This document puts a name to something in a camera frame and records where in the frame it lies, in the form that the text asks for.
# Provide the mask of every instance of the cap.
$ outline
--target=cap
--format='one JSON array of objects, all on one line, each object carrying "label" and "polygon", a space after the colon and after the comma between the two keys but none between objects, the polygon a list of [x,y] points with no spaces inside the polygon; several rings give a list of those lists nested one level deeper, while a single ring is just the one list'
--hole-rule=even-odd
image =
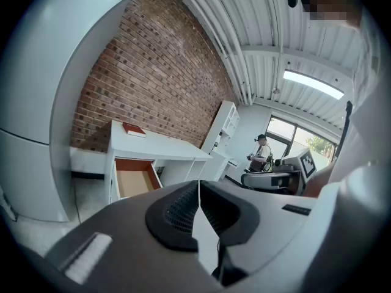
[{"label": "cap", "polygon": [[266,139],[266,136],[264,134],[260,134],[258,138],[254,139],[254,141],[259,141],[260,139]]}]

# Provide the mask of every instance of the tree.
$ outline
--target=tree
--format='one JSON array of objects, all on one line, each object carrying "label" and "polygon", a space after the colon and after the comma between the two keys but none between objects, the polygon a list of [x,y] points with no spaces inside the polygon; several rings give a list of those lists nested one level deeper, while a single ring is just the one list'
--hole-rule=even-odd
[{"label": "tree", "polygon": [[312,138],[307,138],[305,141],[307,142],[310,149],[314,152],[317,152],[326,157],[329,153],[331,153],[332,144],[322,138],[313,136]]}]

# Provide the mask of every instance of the ceiling beam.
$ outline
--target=ceiling beam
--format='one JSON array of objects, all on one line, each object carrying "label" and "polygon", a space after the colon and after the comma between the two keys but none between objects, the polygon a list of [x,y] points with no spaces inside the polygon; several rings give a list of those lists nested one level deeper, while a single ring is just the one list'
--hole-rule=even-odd
[{"label": "ceiling beam", "polygon": [[[245,56],[278,57],[280,54],[280,48],[277,46],[241,46],[241,49]],[[351,70],[307,52],[284,48],[282,57],[287,60],[300,60],[313,67],[334,73],[338,78],[352,79],[353,76]]]},{"label": "ceiling beam", "polygon": [[329,135],[332,137],[334,142],[339,140],[342,135],[342,130],[333,126],[332,124],[312,115],[303,110],[296,109],[291,106],[287,106],[286,104],[278,103],[275,101],[271,101],[263,98],[256,98],[254,100],[255,104],[259,104],[262,106],[270,107],[271,109],[278,110],[280,112],[293,115],[294,117],[298,117],[303,120],[305,123],[311,126],[316,126],[319,130],[319,134],[326,136]]}]

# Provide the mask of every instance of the open drawer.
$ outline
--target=open drawer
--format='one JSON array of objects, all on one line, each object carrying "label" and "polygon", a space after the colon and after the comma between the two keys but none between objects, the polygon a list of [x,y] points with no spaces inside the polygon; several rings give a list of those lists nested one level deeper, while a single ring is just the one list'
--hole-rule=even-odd
[{"label": "open drawer", "polygon": [[115,159],[112,171],[111,203],[162,187],[152,161]]}]

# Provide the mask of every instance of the white shelf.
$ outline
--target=white shelf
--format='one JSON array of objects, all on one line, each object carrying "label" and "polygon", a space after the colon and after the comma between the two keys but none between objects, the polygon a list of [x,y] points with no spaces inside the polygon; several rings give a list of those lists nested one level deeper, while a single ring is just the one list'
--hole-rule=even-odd
[{"label": "white shelf", "polygon": [[206,153],[210,153],[221,132],[222,136],[219,146],[224,148],[235,133],[238,123],[239,115],[235,104],[233,102],[223,101],[201,149]]}]

